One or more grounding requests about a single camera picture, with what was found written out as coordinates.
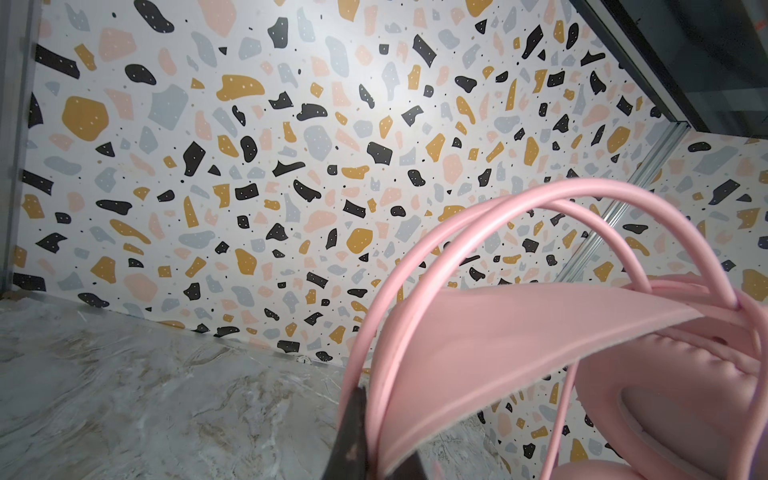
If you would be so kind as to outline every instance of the terrazzo pattern wall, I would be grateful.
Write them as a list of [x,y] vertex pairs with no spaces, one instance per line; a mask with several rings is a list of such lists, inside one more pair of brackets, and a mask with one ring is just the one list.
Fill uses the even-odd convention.
[[[691,131],[654,178],[649,189],[675,205],[707,239],[731,283],[766,302],[768,278],[768,141]],[[630,208],[617,229],[648,275],[698,273],[679,243],[650,215]],[[621,262],[602,247],[584,268],[580,281],[622,286],[629,283]],[[503,399],[481,414],[499,454],[520,478],[538,475],[544,462],[565,371]],[[560,461],[622,462],[571,398]]]
[[[626,179],[667,123],[559,0],[46,3],[15,285],[322,361],[439,222]],[[532,211],[449,286],[551,281],[584,230]]]

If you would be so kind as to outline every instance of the ear cushion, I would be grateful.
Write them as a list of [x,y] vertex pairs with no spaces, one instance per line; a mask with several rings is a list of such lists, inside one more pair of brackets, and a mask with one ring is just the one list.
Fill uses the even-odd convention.
[[645,480],[623,463],[605,460],[566,463],[552,471],[550,480]]
[[[595,427],[645,478],[725,478],[759,369],[735,349],[669,328],[583,359],[576,390]],[[766,447],[756,478],[768,478]]]

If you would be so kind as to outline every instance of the marble surface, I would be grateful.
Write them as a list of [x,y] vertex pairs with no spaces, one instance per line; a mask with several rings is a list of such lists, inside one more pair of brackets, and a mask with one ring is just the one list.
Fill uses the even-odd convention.
[[[341,369],[36,298],[0,302],[1,477],[322,475]],[[421,452],[446,478],[508,478],[474,416]]]

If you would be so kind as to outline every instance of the pink headphones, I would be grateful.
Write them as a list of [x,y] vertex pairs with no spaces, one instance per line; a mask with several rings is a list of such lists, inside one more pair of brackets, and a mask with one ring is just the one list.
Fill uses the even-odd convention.
[[[702,277],[649,280],[616,230],[567,200],[587,195],[647,211],[678,239]],[[486,237],[535,207],[597,231],[632,284],[442,288]],[[562,431],[575,384],[595,426],[631,467],[590,460],[555,468],[557,434],[541,480],[747,480],[750,469],[754,478],[768,478],[768,441],[760,445],[768,421],[766,309],[730,285],[705,239],[675,207],[614,180],[565,180],[489,200],[424,236],[369,308],[349,355],[340,415],[399,288],[458,232],[379,336],[366,406],[369,462],[377,478],[452,423],[566,364],[551,431]]]

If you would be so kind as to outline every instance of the metal frame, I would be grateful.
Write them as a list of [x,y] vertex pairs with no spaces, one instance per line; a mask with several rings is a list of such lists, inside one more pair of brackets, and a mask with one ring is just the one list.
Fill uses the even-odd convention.
[[10,290],[40,0],[0,2],[0,293]]

